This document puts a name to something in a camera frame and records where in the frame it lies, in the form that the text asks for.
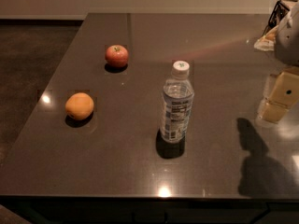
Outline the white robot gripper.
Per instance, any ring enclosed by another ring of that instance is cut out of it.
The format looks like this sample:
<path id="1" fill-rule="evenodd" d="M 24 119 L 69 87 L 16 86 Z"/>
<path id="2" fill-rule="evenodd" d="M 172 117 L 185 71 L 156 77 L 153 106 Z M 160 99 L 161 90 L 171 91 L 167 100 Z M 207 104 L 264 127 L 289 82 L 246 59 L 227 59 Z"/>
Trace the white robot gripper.
<path id="1" fill-rule="evenodd" d="M 275 57 L 291 66 L 299 65 L 299 2 L 279 1 L 284 16 L 279 18 L 275 38 Z M 267 122 L 278 123 L 299 101 L 299 71 L 283 70 L 270 74 L 264 83 L 258 115 Z"/>

